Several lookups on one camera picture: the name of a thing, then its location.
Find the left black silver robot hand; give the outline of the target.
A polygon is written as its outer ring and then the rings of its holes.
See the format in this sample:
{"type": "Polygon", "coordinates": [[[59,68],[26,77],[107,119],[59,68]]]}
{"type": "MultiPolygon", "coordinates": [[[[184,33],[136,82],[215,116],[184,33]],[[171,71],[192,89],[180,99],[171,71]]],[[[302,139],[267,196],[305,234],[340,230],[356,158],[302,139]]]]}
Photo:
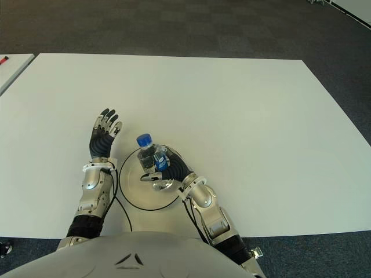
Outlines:
{"type": "Polygon", "coordinates": [[[89,152],[92,159],[109,158],[115,137],[122,129],[122,122],[114,109],[106,108],[97,117],[89,141],[89,152]]]}

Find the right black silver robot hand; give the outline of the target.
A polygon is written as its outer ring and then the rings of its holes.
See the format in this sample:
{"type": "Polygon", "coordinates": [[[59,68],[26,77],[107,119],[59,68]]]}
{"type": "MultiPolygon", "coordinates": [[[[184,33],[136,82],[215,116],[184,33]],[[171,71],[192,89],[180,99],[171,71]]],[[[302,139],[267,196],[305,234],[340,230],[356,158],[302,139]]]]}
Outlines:
{"type": "Polygon", "coordinates": [[[144,170],[140,180],[153,182],[160,188],[168,188],[173,181],[183,182],[193,172],[173,148],[165,145],[141,148],[137,158],[144,170]]]}

